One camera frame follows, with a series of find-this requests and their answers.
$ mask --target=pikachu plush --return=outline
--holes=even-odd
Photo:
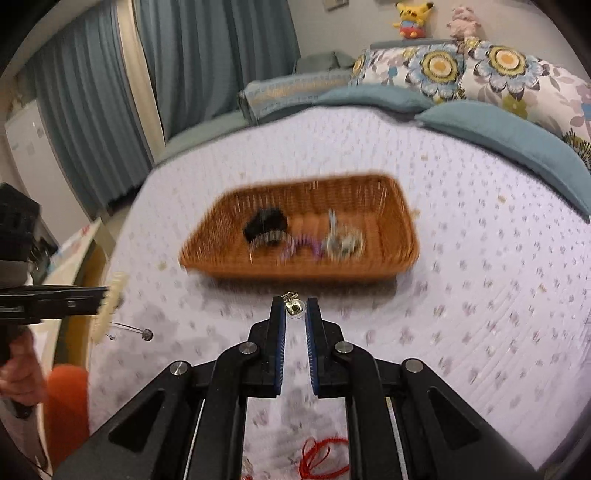
[[[400,12],[400,22],[393,23],[394,28],[400,29],[402,38],[423,38],[425,36],[425,20],[431,14],[433,2],[427,2],[418,7],[396,4]]]

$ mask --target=orange basket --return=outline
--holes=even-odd
[[[292,236],[324,239],[329,209],[338,226],[363,232],[359,258],[316,259],[311,249],[298,248],[279,261],[285,243],[253,251],[252,262],[242,228],[260,209],[279,207]],[[398,182],[380,174],[329,177],[251,186],[223,195],[180,252],[179,262],[214,278],[372,281],[408,270],[418,258],[418,241]]]

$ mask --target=stuffed toy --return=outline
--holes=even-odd
[[[472,7],[456,7],[452,10],[452,21],[447,24],[451,29],[450,36],[458,40],[477,37],[476,30],[480,27],[480,20],[474,14]]]
[[[400,12],[400,22],[393,23],[392,26],[400,29],[400,36],[402,38],[424,38],[425,20],[431,13],[433,2],[427,2],[418,7],[396,4],[396,8]]]

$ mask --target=red string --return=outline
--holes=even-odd
[[[307,449],[308,444],[312,442],[312,446]],[[312,473],[316,467],[318,467],[322,462],[324,462],[328,456],[330,455],[330,445],[337,445],[337,444],[348,445],[349,442],[347,439],[342,439],[338,437],[328,438],[317,442],[314,438],[309,438],[304,443],[304,446],[301,448],[301,461],[300,461],[300,477],[302,480],[310,479],[310,480],[330,480],[333,478],[337,478],[338,476],[343,475],[349,471],[349,465],[343,467],[336,472],[328,472],[328,473]]]

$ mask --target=wall outlet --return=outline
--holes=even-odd
[[[327,12],[334,10],[338,7],[344,7],[345,5],[349,5],[349,0],[322,0],[324,3],[324,9]]]

